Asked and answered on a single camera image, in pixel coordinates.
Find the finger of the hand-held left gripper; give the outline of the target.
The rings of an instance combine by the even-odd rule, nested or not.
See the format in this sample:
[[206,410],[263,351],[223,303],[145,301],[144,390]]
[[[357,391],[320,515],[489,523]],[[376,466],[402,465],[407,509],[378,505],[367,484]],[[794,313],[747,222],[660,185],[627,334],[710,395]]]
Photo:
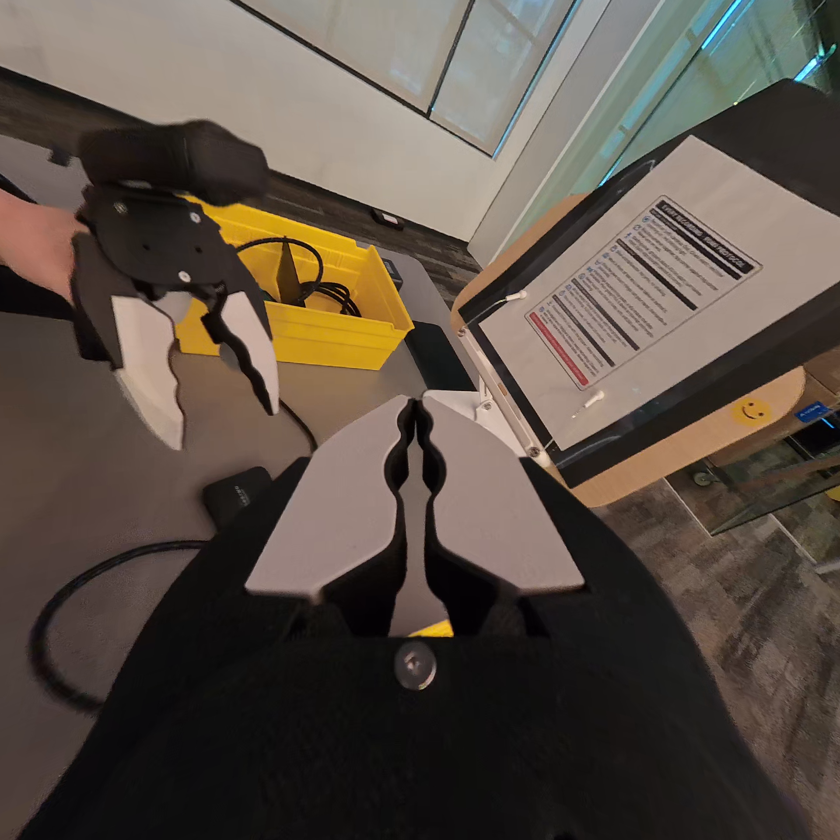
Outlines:
[[186,293],[160,300],[112,296],[121,363],[114,371],[122,393],[145,426],[164,445],[181,450],[184,416],[172,370],[175,326],[186,316]]
[[260,293],[252,301],[244,290],[230,292],[222,288],[203,315],[203,326],[209,338],[233,356],[266,413],[277,415],[277,359]]

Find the white display stand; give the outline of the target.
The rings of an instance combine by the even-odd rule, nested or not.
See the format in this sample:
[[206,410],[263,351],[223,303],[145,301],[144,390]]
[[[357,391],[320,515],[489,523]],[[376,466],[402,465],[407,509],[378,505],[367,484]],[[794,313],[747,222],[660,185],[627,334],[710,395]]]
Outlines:
[[536,297],[493,282],[475,278],[453,307],[479,372],[475,420],[516,454],[568,470],[616,441],[595,420],[632,348],[576,280]]

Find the person's left hand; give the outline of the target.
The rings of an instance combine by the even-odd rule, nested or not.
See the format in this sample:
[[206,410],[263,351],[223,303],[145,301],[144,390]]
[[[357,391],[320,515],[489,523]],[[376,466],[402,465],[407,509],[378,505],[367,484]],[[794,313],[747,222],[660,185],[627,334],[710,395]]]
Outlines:
[[88,228],[73,213],[1,192],[1,262],[72,304],[73,238]]

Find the instruction sheet in plastic sleeve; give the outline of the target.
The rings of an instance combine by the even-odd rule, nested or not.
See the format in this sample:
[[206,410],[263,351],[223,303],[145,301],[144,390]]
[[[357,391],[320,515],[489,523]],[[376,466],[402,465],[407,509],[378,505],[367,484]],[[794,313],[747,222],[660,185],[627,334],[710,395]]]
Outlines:
[[630,183],[580,205],[582,232],[476,325],[563,455],[704,402],[838,283],[838,212],[695,136]]

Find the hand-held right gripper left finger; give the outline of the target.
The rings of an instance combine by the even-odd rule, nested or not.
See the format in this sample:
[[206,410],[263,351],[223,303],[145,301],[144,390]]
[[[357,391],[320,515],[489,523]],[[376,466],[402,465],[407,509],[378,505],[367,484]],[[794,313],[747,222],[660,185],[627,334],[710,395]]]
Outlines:
[[335,606],[353,634],[389,634],[406,578],[400,489],[415,405],[396,396],[310,457],[245,583],[249,594]]

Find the black bin divider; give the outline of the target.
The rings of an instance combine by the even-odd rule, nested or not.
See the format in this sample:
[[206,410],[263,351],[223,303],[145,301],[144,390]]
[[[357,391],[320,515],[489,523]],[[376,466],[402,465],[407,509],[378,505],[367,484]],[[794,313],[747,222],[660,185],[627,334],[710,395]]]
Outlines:
[[283,305],[303,307],[301,284],[289,243],[283,239],[280,242],[280,258],[276,273],[278,300]]

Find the large office window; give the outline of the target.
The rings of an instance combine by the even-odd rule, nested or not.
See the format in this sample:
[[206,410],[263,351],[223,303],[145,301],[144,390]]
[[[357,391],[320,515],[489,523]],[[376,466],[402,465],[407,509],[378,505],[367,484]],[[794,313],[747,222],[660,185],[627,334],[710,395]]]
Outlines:
[[235,2],[495,157],[580,2]]

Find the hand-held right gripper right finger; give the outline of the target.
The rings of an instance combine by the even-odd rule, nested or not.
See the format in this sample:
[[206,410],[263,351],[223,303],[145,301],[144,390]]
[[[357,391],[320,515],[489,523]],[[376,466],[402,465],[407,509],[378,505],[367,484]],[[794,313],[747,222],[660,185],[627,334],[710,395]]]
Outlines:
[[426,391],[418,403],[427,504],[427,583],[456,636],[478,635],[497,605],[579,592],[582,572],[532,482],[544,476],[475,420],[478,392]]

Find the black hdmi adapter hub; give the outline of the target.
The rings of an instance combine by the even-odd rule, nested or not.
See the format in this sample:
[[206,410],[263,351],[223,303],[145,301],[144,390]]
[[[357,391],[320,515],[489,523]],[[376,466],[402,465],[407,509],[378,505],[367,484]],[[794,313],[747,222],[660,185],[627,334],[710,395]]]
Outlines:
[[200,499],[215,530],[222,531],[269,489],[271,483],[267,468],[255,466],[206,485]]

